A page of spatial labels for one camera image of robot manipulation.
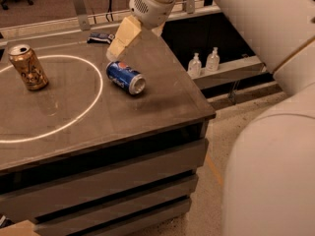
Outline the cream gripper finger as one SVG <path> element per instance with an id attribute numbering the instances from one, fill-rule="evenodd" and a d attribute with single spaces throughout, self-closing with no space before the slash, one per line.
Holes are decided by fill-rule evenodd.
<path id="1" fill-rule="evenodd" d="M 152 33 L 156 35 L 157 37 L 160 37 L 163 32 L 164 26 L 165 26 L 165 23 L 162 23 L 160 26 L 152 29 Z"/>
<path id="2" fill-rule="evenodd" d="M 107 48 L 107 59 L 109 61 L 116 61 L 121 58 L 141 31 L 142 24 L 137 18 L 132 15 L 125 17 L 121 22 L 114 39 Z"/>

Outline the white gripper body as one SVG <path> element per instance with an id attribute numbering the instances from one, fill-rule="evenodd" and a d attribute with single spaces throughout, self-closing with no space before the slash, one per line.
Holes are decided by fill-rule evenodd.
<path id="1" fill-rule="evenodd" d="M 162 25 L 168 18 L 175 0 L 130 0 L 132 15 L 147 29 Z"/>

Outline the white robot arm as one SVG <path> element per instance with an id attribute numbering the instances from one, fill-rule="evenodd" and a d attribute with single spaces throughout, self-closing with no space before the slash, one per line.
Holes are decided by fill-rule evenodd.
<path id="1" fill-rule="evenodd" d="M 232 147 L 221 236 L 315 236 L 315 4 L 214 1 L 283 95 Z"/>

